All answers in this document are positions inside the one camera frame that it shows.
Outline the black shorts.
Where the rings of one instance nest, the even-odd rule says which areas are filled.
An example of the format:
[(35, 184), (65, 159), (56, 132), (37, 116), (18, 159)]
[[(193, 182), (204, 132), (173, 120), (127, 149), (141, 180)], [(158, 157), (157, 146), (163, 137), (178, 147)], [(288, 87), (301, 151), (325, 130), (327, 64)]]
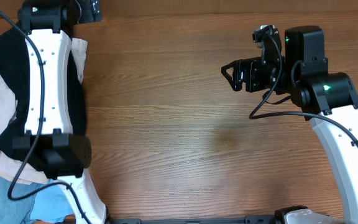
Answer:
[[(12, 140), (24, 135), (29, 110), (29, 56), (25, 39), (15, 29), (0, 35), (0, 75), (15, 94), (16, 119), (0, 135), (0, 150), (12, 157)], [(86, 106), (83, 87), (73, 53), (68, 58), (68, 112), (74, 134), (86, 133)]]

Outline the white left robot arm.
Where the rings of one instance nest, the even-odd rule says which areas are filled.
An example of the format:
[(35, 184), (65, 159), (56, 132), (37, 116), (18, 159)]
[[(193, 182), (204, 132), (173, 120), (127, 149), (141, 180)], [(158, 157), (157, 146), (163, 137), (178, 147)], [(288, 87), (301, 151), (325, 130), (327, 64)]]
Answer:
[(74, 134), (68, 109), (70, 32), (84, 8), (78, 1), (25, 1), (19, 10), (29, 56), (29, 110), (24, 135), (13, 139), (12, 149), (17, 160), (60, 186), (76, 223), (110, 223), (90, 176), (90, 140)]

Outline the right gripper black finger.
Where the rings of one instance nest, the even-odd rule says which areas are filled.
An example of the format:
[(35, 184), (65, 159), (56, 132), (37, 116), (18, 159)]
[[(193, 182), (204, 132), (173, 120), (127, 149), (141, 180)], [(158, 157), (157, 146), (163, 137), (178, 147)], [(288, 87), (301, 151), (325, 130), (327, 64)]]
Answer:
[(225, 77), (225, 79), (230, 84), (231, 88), (234, 91), (241, 91), (242, 90), (242, 73), (239, 72), (236, 69), (232, 69), (232, 74), (230, 75), (227, 72), (227, 69), (222, 69), (221, 71), (222, 75)]
[(221, 73), (228, 73), (228, 70), (231, 69), (233, 72), (238, 69), (238, 64), (240, 60), (234, 60), (227, 65), (221, 67)]

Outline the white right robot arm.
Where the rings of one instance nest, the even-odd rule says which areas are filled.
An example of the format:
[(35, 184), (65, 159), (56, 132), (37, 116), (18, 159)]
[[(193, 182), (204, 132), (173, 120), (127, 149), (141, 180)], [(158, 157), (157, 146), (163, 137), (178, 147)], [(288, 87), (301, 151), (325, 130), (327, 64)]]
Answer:
[(345, 73), (328, 72), (324, 32), (299, 26), (280, 35), (273, 25), (252, 34), (259, 57), (235, 60), (221, 69), (234, 91), (262, 91), (262, 103), (282, 95), (311, 123), (329, 159), (341, 195), (343, 223), (358, 223), (358, 93)]

